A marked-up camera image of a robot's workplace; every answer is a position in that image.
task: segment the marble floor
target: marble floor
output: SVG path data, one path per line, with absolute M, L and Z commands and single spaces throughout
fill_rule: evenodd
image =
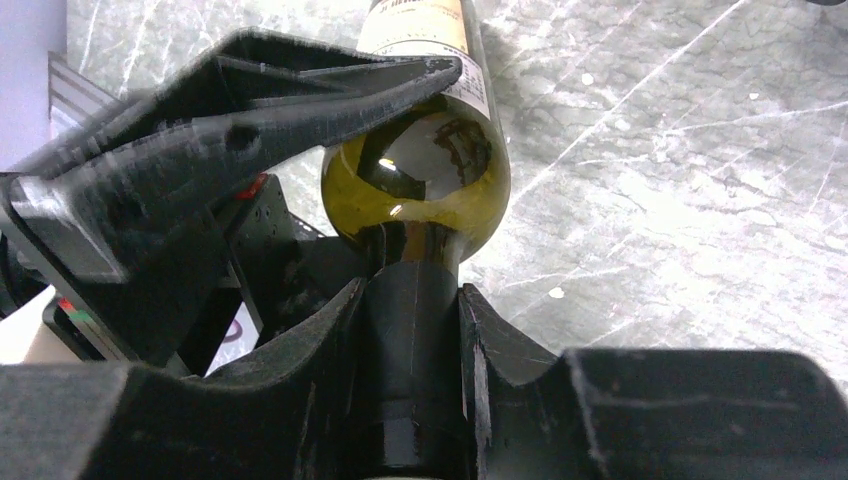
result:
M 352 47 L 369 3 L 69 0 L 68 61 L 124 96 L 242 26 Z M 461 280 L 552 350 L 790 349 L 848 388 L 848 5 L 476 3 L 513 190 Z M 277 173 L 330 232 L 320 156 Z

